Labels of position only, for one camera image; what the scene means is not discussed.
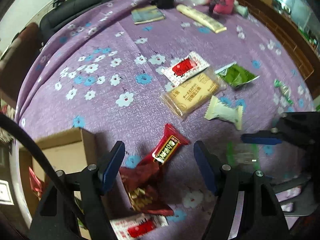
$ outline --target metal screw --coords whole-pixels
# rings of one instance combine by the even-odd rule
[[[262,171],[256,171],[256,175],[257,175],[258,177],[262,177],[262,176],[263,176],[263,172],[262,172]]]
[[[90,164],[89,166],[88,166],[88,170],[89,171],[93,171],[93,170],[95,170],[97,168],[97,165],[95,165],[94,163],[93,164]]]
[[[58,177],[60,177],[60,176],[63,175],[63,171],[61,171],[61,170],[60,171],[56,171],[56,174],[57,174]]]
[[[224,171],[230,171],[230,170],[231,170],[231,167],[230,167],[230,165],[228,165],[228,164],[223,164],[223,165],[222,165],[222,169],[223,169]]]
[[[271,132],[272,133],[277,133],[279,130],[278,130],[278,128],[276,128],[276,127],[274,127],[274,128],[271,128]]]

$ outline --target cardboard box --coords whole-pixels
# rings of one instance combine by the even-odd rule
[[[82,171],[91,163],[97,163],[94,135],[80,128],[71,128],[36,141],[48,158],[54,170],[63,170],[66,174]],[[39,200],[32,192],[29,179],[29,167],[36,176],[44,181],[44,171],[30,152],[23,146],[19,149],[19,163],[22,188],[31,216],[34,215]]]

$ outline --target green wrapped candy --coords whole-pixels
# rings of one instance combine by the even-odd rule
[[[284,96],[284,98],[287,100],[287,102],[290,105],[293,105],[293,101],[290,99],[290,95],[291,95],[290,88],[277,79],[275,80],[274,86],[275,88],[280,88],[280,91]]]
[[[260,77],[239,66],[236,62],[216,70],[215,73],[233,88],[247,84]]]

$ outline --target book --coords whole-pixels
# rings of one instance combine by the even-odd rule
[[[134,24],[149,23],[165,19],[164,14],[155,6],[147,6],[132,10]]]

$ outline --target floral bedsheet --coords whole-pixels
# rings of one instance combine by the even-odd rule
[[[201,239],[215,198],[204,185],[192,144],[204,141],[225,161],[229,141],[240,142],[242,133],[271,128],[272,120],[284,111],[314,111],[312,98],[287,52],[254,17],[220,16],[227,30],[219,34],[176,9],[164,10],[165,20],[134,25],[132,8],[148,1],[105,3],[52,36],[23,83],[16,121],[33,139],[83,127],[96,134],[101,154],[122,140],[127,151],[123,165],[128,167],[135,167],[157,145],[164,125],[172,123],[192,142],[166,164],[159,184],[164,201],[175,213],[167,218],[168,227],[142,239]],[[201,6],[197,9],[207,10]],[[160,101],[159,95],[174,87],[161,69],[190,51],[196,51],[215,69],[237,61],[260,75],[240,90],[228,87],[218,94],[229,106],[244,106],[241,131],[231,123],[204,119],[208,103],[181,122]],[[274,88],[275,79],[290,87],[292,106]],[[299,174],[303,152],[298,148],[283,143],[259,149],[265,174],[278,181]],[[119,179],[117,183],[110,201],[114,213],[121,216],[129,211],[129,205],[123,192],[118,197]],[[235,234],[236,230],[231,230],[230,238]]]

